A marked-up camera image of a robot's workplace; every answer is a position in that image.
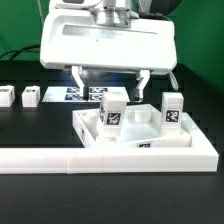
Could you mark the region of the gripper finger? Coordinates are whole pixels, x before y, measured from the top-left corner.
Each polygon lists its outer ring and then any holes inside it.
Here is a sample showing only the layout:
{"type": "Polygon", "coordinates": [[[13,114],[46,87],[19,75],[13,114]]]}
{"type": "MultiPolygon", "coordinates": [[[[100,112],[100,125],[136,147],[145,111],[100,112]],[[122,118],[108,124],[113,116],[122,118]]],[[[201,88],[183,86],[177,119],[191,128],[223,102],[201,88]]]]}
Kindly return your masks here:
{"type": "Polygon", "coordinates": [[[77,84],[79,88],[79,96],[83,100],[88,99],[88,87],[84,85],[84,82],[81,79],[83,73],[83,68],[81,66],[72,66],[71,67],[71,77],[72,80],[77,84]]]}
{"type": "Polygon", "coordinates": [[[139,70],[136,73],[137,85],[134,89],[134,101],[142,102],[144,98],[144,88],[150,79],[149,70],[139,70]]]}

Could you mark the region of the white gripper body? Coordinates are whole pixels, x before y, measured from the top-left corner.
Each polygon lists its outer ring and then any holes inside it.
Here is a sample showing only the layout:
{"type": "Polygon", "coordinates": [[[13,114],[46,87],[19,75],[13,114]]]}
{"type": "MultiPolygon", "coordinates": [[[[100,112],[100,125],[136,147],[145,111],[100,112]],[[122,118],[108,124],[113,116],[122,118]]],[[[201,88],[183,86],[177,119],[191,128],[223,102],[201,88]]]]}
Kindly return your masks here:
{"type": "Polygon", "coordinates": [[[40,62],[69,66],[150,70],[164,75],[177,64],[171,21],[134,19],[129,28],[98,26],[87,11],[52,11],[42,32],[40,62]]]}

